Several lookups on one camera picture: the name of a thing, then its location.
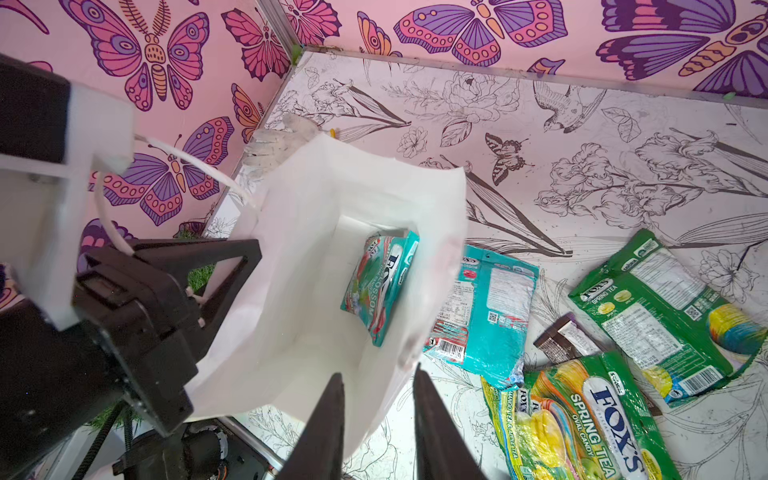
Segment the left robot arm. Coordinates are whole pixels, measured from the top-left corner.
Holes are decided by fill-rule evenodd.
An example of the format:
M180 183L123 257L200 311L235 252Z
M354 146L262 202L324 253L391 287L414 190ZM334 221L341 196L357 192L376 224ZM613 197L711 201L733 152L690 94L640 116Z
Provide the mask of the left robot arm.
M172 434L192 416L187 384L261 257L255 239L96 248L74 281L72 326L29 299L3 311L2 477L22 476L119 401Z

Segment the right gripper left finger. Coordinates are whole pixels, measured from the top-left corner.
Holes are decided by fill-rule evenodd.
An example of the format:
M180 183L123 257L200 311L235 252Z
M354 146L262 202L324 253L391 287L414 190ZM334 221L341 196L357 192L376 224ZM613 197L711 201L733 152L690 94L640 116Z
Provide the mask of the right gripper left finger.
M275 479L341 479L344 426L344 384L334 373Z

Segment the teal candy bag back-side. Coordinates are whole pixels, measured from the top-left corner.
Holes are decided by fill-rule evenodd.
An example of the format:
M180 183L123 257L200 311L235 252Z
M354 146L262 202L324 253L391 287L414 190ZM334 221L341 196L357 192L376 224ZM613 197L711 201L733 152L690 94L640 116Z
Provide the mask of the teal candy bag back-side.
M423 352L500 391L523 383L524 350L539 268L466 246L457 280Z

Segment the white paper bag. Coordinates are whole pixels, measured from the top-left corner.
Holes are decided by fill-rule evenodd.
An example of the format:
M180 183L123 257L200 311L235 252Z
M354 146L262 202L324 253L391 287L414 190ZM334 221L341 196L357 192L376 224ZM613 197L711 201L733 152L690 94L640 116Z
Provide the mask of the white paper bag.
M184 386L191 421L271 405L307 422L330 377L345 389L345 456L378 428L411 378L453 288L468 221L463 169L426 168L318 135L265 178L235 240L261 261ZM376 232L420 238L381 346L341 303Z

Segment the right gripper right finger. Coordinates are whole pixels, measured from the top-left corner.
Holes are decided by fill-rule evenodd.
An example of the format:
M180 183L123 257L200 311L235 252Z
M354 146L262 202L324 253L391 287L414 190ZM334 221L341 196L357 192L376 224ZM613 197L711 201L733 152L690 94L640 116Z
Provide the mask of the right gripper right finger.
M431 377L417 367L413 377L418 479L485 479L454 425Z

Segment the teal Fox's candy bag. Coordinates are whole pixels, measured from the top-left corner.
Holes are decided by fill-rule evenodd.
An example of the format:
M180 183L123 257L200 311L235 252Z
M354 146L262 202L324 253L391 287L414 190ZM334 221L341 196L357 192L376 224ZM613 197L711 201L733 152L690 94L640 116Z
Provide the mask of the teal Fox's candy bag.
M363 245L340 309L362 321L375 347L384 342L419 242L416 232L405 229L376 232Z

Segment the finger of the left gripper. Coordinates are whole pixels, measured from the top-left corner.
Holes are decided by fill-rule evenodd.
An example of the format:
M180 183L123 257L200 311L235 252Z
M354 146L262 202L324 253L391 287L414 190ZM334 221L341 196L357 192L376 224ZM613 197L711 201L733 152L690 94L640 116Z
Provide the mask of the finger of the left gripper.
M262 259L256 239L168 239L134 243L135 257L159 282L156 297L173 330L180 331L193 354L209 351L241 288ZM189 274L219 269L203 289L190 287Z

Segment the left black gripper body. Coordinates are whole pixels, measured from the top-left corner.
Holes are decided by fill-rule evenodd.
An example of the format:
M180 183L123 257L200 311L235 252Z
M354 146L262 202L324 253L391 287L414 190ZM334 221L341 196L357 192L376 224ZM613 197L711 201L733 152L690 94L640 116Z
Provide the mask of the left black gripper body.
M90 250L73 304L117 364L133 408L163 436L193 413L186 384L210 346L187 276L199 266L191 247L146 247L128 255Z

